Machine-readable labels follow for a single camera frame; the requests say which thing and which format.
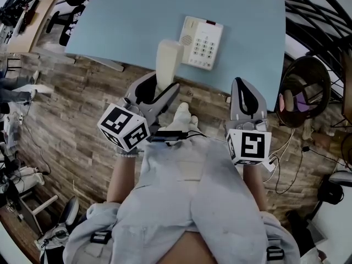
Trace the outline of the black bag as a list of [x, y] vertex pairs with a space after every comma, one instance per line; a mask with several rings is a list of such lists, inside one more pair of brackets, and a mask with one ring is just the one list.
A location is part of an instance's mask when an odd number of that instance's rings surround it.
[[344, 199], [343, 188], [329, 180], [329, 175], [324, 175], [317, 192], [319, 202], [327, 202], [332, 205], [340, 203]]

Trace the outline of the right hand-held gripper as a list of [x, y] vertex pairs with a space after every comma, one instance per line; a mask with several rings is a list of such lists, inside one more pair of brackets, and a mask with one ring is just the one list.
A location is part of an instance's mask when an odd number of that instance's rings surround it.
[[[243, 120], [246, 116], [256, 120]], [[267, 130], [267, 107], [254, 85], [237, 77], [232, 83], [230, 119], [225, 138], [234, 164], [257, 165], [268, 161], [272, 133]]]

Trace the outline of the black metal railing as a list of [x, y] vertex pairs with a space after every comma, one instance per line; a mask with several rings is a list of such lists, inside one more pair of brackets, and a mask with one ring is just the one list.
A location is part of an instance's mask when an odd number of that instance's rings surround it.
[[341, 53], [352, 52], [352, 0], [284, 0], [284, 6], [286, 55], [319, 59], [328, 70], [332, 98], [342, 101]]

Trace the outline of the white telephone handset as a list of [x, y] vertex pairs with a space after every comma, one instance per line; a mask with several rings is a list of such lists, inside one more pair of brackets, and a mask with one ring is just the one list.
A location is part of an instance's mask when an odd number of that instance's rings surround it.
[[177, 41], [162, 40], [157, 49], [156, 78], [157, 86], [163, 91], [174, 79], [183, 58], [184, 46]]

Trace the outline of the person's light grey shirt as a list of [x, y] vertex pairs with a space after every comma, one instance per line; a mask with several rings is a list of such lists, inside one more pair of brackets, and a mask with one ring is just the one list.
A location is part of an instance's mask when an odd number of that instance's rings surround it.
[[[71, 233], [64, 264], [157, 264], [185, 232], [200, 233], [218, 264], [266, 264], [266, 250], [284, 250], [285, 264], [300, 264], [292, 235], [275, 216], [251, 205], [228, 210], [193, 201], [190, 207], [160, 213], [161, 204], [96, 203]], [[90, 242], [94, 232], [111, 230], [108, 244]]]

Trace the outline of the person's bare torso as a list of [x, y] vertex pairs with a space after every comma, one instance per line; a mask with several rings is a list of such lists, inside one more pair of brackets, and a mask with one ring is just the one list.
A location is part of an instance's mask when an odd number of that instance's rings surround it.
[[200, 233], [185, 232], [158, 264], [218, 264]]

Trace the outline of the purple cushion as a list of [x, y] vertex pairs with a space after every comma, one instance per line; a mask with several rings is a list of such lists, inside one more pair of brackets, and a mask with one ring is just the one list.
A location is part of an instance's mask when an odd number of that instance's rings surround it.
[[300, 92], [294, 96], [294, 108], [296, 112], [307, 112], [313, 110], [315, 105], [308, 101], [306, 94]]

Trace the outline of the beige cushion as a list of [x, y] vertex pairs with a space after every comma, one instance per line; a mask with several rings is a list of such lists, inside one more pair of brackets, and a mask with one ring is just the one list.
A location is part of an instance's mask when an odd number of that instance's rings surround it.
[[284, 108], [288, 112], [294, 110], [294, 96], [290, 90], [285, 90], [283, 94]]

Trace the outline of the person's left forearm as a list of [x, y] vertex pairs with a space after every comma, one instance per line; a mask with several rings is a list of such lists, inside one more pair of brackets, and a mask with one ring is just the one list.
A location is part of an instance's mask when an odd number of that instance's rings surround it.
[[123, 203], [135, 184], [135, 164], [139, 152], [137, 148], [130, 152], [117, 153], [117, 160], [109, 182], [106, 202]]

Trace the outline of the white telephone base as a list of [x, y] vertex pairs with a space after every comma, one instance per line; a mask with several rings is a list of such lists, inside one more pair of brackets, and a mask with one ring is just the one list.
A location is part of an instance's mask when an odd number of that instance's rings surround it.
[[182, 63], [204, 70], [212, 70], [223, 25], [206, 19], [186, 16], [179, 42], [184, 46]]

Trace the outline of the black rectangular device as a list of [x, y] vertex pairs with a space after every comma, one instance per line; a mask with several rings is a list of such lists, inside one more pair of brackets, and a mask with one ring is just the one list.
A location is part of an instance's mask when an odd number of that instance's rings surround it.
[[151, 138], [151, 142], [170, 142], [184, 140], [188, 137], [188, 132], [182, 131], [157, 131]]

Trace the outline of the person's right forearm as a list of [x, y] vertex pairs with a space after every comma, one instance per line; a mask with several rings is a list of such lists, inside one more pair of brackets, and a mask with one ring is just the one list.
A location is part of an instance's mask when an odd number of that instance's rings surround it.
[[267, 196], [260, 167], [256, 165], [244, 165], [243, 180], [253, 195], [258, 209], [260, 211], [267, 211]]

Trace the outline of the light wooden desk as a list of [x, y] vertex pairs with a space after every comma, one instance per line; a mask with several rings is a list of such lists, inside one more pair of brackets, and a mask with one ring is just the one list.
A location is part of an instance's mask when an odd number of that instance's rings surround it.
[[20, 16], [9, 42], [5, 46], [7, 53], [29, 54], [37, 53], [37, 42], [46, 21], [59, 0], [38, 0], [35, 14], [23, 33], [19, 33], [21, 22], [24, 21], [25, 11]]

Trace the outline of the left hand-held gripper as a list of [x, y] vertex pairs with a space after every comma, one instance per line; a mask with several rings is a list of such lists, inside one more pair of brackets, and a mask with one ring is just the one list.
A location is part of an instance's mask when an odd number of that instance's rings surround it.
[[97, 123], [108, 141], [131, 151], [158, 130], [158, 116], [165, 113], [180, 91], [174, 82], [157, 97], [157, 76], [152, 71], [134, 81], [125, 97], [111, 103]]

